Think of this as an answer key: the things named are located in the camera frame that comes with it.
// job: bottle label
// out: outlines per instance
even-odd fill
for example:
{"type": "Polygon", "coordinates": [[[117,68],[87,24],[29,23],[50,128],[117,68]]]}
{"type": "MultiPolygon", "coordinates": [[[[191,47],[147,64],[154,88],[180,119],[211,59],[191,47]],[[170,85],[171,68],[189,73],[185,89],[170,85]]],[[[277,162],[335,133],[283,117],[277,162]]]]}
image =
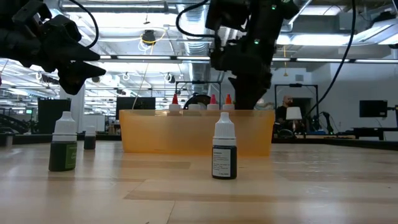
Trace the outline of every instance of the bottle label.
{"type": "Polygon", "coordinates": [[[231,177],[231,147],[213,146],[213,175],[231,177]]]}
{"type": "Polygon", "coordinates": [[[65,168],[66,169],[75,168],[75,166],[76,166],[76,152],[77,152],[77,145],[76,144],[67,145],[67,157],[66,157],[66,161],[65,161],[65,168]]]}

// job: table surface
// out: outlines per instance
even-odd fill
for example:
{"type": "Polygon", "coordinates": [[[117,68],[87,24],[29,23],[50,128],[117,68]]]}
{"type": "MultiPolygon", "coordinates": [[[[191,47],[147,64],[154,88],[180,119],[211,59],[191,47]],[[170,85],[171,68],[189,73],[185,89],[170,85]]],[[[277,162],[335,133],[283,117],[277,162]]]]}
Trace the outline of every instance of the table surface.
{"type": "Polygon", "coordinates": [[[68,172],[48,172],[48,144],[0,149],[0,222],[398,223],[397,152],[276,144],[269,159],[239,159],[236,180],[216,180],[210,157],[81,144],[68,172]]]}

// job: white bottle cap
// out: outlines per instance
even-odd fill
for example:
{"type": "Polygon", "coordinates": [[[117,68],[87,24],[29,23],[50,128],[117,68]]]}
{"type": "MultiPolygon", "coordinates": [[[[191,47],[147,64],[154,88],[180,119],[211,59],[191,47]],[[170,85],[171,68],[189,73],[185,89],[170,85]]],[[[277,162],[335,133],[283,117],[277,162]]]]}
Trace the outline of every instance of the white bottle cap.
{"type": "Polygon", "coordinates": [[[235,125],[229,119],[228,112],[221,112],[220,120],[216,123],[215,139],[236,139],[235,125]]]}
{"type": "Polygon", "coordinates": [[[223,110],[235,110],[235,105],[223,105],[223,110]]]}
{"type": "Polygon", "coordinates": [[[216,104],[207,105],[207,110],[220,110],[220,106],[216,104]]]}
{"type": "Polygon", "coordinates": [[[86,127],[86,134],[85,136],[96,136],[96,129],[94,126],[87,126],[86,127]]]}
{"type": "Polygon", "coordinates": [[[179,110],[181,110],[181,105],[176,105],[176,104],[169,105],[169,111],[179,111],[179,110]]]}
{"type": "Polygon", "coordinates": [[[76,122],[70,111],[64,111],[62,117],[55,122],[53,141],[76,141],[76,122]]]}
{"type": "Polygon", "coordinates": [[[199,104],[190,104],[188,105],[188,110],[200,110],[200,105],[199,104]]]}

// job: computer screen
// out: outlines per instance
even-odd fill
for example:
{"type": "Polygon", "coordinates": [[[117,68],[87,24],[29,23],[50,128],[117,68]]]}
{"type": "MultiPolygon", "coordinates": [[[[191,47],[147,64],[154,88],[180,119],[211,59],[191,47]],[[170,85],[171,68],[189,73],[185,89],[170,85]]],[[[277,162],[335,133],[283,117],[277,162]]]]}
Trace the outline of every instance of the computer screen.
{"type": "Polygon", "coordinates": [[[361,100],[359,102],[360,118],[386,118],[387,100],[361,100]]]}
{"type": "MultiPolygon", "coordinates": [[[[131,110],[135,97],[117,97],[116,98],[116,119],[119,119],[119,110],[131,110]]],[[[156,98],[139,97],[137,99],[135,110],[154,110],[156,108],[156,98]]]]}

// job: orange translucent container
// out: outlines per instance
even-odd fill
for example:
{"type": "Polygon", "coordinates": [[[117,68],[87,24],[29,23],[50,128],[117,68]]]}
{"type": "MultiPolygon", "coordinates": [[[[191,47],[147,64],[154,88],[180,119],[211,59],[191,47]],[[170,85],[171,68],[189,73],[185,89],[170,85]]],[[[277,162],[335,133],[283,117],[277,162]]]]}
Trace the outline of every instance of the orange translucent container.
{"type": "MultiPolygon", "coordinates": [[[[210,156],[222,111],[121,110],[124,152],[210,156]]],[[[235,124],[238,155],[267,157],[274,111],[227,111],[235,124]]]]}

